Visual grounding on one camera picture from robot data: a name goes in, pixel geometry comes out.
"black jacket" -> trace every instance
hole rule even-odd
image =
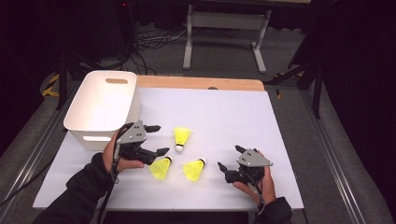
[[[33,221],[34,224],[90,223],[100,198],[111,188],[102,153],[92,157],[91,163],[73,175],[66,183],[67,190]],[[258,223],[290,223],[291,209],[285,198],[267,204]]]

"white plastic bin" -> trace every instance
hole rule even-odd
[[[86,149],[103,150],[117,129],[139,119],[136,79],[131,72],[90,72],[67,111],[64,127]]]

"white tabletop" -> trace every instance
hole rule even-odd
[[[236,169],[240,156],[234,148],[259,149],[274,163],[276,196],[285,196],[293,209],[303,208],[290,160],[266,91],[212,91],[141,88],[140,118],[146,125],[160,125],[148,133],[143,148],[170,147],[173,162],[165,180],[154,178],[149,167],[119,175],[107,204],[108,210],[145,211],[248,211],[256,204],[227,184],[217,162]],[[174,150],[173,129],[185,126],[191,136],[184,150]],[[97,151],[86,150],[68,133],[38,192],[33,207],[45,208],[65,190],[65,183],[90,162]],[[183,175],[186,162],[206,158],[198,182]]]

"shuttlecock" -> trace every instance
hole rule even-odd
[[[149,170],[151,171],[151,174],[154,175],[155,178],[165,179],[171,163],[172,163],[172,159],[170,157],[165,157],[163,159],[153,162],[150,165]]]
[[[184,144],[190,136],[191,130],[188,128],[176,127],[174,131],[176,140],[175,150],[177,152],[181,152],[184,148]]]
[[[192,182],[197,182],[201,175],[202,169],[205,166],[205,159],[201,158],[198,161],[191,161],[183,165],[184,175]]]

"metal rail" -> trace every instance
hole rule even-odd
[[[312,100],[307,91],[300,91],[301,97],[303,98],[304,105],[308,109],[309,117],[312,119],[313,124],[318,132],[318,136],[321,140],[321,144],[323,146],[323,154],[329,167],[332,171],[332,177],[334,177],[335,184],[337,185],[338,190],[344,200],[346,205],[346,210],[349,213],[350,219],[354,224],[365,224],[366,221],[359,209],[359,206],[355,200],[352,189],[349,186],[346,176],[344,175],[343,169],[338,162],[337,157],[334,154],[334,150],[327,135],[323,124],[320,119],[317,119],[314,111],[312,110]]]
[[[73,83],[70,86],[69,94],[74,95],[76,94],[78,89],[78,84]],[[9,190],[6,198],[16,190],[18,190],[21,186],[27,183],[30,178],[35,173],[35,169],[37,165],[40,163],[41,158],[43,157],[44,153],[47,151],[49,146],[50,140],[55,133],[56,127],[59,125],[59,122],[64,117],[67,112],[67,108],[70,106],[73,97],[67,98],[64,106],[60,110],[55,111],[54,115],[52,116],[51,120],[49,121],[49,125],[47,126],[46,130],[41,135],[40,139],[35,146],[35,149],[32,151],[27,162],[24,164],[22,169],[20,170],[17,179],[15,180],[14,184],[12,185],[11,189]],[[9,215],[11,214],[12,210],[14,209],[15,205],[18,203],[19,198],[21,197],[23,190],[19,192],[17,195],[14,196],[8,203],[6,203],[3,207],[0,208],[0,224],[6,223]]]

